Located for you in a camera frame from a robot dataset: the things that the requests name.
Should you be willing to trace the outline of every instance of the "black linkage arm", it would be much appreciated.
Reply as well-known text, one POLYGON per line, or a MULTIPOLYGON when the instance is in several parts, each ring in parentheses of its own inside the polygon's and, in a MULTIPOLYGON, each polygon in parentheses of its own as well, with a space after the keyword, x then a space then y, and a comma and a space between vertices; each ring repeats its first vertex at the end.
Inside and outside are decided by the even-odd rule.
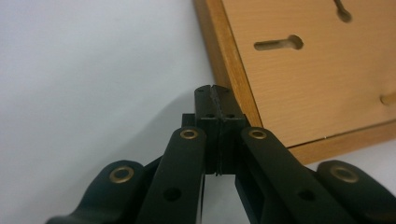
POLYGON ((109 164, 77 209, 47 224, 201 223, 205 175, 235 175, 250 223, 396 223, 396 198, 359 168, 302 166, 268 130, 250 127, 233 93, 195 91, 163 156, 109 164))

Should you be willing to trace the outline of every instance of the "wooden tray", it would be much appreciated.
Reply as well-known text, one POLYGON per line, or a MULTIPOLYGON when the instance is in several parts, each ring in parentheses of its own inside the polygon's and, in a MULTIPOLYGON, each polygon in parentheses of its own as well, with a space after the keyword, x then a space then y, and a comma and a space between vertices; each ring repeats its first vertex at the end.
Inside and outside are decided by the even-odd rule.
POLYGON ((217 84, 302 163, 396 138, 396 2, 195 5, 217 84))

